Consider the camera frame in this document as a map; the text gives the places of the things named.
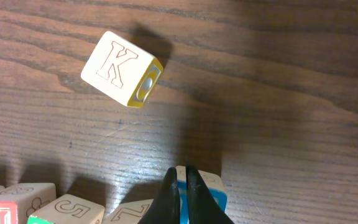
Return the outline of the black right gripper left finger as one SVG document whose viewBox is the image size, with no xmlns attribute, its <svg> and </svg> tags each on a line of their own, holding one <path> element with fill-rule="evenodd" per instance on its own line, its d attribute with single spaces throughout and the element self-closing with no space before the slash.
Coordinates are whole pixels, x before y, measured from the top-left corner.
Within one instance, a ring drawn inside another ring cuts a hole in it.
<svg viewBox="0 0 358 224">
<path fill-rule="evenodd" d="M 170 167 L 161 189 L 139 224 L 180 224 L 180 193 L 177 170 Z"/>
</svg>

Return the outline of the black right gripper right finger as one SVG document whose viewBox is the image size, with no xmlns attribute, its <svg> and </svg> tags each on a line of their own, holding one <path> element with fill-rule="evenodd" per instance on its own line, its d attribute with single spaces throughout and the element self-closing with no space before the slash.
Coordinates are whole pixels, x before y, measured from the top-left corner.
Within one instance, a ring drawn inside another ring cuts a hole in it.
<svg viewBox="0 0 358 224">
<path fill-rule="evenodd" d="M 186 166 L 186 193 L 190 224 L 234 224 L 216 203 L 195 166 Z"/>
</svg>

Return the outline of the blue P wooden block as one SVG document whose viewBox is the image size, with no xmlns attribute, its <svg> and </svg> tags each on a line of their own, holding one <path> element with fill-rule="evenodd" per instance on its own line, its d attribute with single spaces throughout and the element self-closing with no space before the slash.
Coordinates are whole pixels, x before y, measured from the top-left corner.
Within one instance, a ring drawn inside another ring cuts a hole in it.
<svg viewBox="0 0 358 224">
<path fill-rule="evenodd" d="M 176 166 L 176 170 L 178 191 L 180 194 L 180 223 L 189 224 L 185 166 Z M 225 211 L 227 204 L 227 192 L 220 176 L 202 170 L 199 170 L 198 172 L 200 173 L 206 186 L 209 188 L 211 195 L 219 205 L 220 209 Z"/>
</svg>

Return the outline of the red I block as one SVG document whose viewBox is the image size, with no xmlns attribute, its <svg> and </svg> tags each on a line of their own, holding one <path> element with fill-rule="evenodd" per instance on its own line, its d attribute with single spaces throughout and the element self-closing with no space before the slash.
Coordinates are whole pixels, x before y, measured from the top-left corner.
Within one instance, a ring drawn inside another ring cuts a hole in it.
<svg viewBox="0 0 358 224">
<path fill-rule="evenodd" d="M 121 203 L 102 224 L 137 224 L 147 213 L 153 199 Z"/>
</svg>

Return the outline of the green R wooden block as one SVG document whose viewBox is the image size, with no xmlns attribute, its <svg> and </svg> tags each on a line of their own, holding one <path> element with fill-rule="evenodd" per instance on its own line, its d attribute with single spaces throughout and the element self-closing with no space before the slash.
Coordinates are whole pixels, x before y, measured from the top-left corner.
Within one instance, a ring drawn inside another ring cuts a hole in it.
<svg viewBox="0 0 358 224">
<path fill-rule="evenodd" d="M 28 224 L 100 224 L 105 207 L 65 194 L 31 214 Z"/>
</svg>

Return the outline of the red U block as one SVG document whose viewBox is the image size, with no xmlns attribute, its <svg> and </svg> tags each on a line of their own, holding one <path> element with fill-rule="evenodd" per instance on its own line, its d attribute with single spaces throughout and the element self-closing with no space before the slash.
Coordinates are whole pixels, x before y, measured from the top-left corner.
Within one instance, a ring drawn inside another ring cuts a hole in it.
<svg viewBox="0 0 358 224">
<path fill-rule="evenodd" d="M 57 198 L 53 183 L 20 183 L 0 190 L 0 224 L 26 223 L 28 217 Z"/>
</svg>

